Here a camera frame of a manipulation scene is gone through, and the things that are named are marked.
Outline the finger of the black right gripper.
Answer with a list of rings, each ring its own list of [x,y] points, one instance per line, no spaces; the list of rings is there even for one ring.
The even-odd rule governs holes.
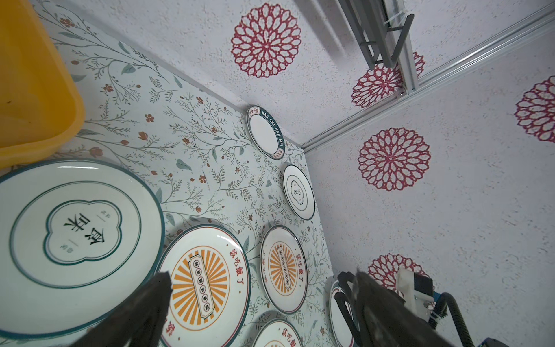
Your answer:
[[[332,295],[338,305],[338,309],[345,321],[354,346],[362,346],[360,325],[352,300],[353,290],[350,285],[354,284],[355,276],[351,272],[341,272],[338,275],[339,292]]]

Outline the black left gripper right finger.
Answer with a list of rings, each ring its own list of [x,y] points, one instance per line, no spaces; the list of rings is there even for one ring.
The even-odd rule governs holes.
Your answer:
[[[354,276],[352,309],[358,323],[354,338],[359,346],[451,345],[367,273]]]

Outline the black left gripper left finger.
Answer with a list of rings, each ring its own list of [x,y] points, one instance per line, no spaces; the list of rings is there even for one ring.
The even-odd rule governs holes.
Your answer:
[[[169,273],[156,273],[73,346],[157,346],[169,310]]]

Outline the green-rim red-line plate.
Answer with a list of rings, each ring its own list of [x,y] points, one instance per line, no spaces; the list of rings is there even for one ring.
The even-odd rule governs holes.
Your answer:
[[[354,347],[356,346],[356,342],[340,310],[340,306],[338,305],[338,302],[335,300],[334,297],[336,293],[342,292],[343,290],[339,285],[339,281],[336,280],[332,284],[329,296],[329,315],[331,330],[335,338],[336,346]]]

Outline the large orange sunburst plate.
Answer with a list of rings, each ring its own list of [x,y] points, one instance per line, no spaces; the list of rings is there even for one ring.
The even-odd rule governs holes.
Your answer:
[[[292,324],[282,319],[268,322],[258,333],[253,347],[302,347],[301,336]]]

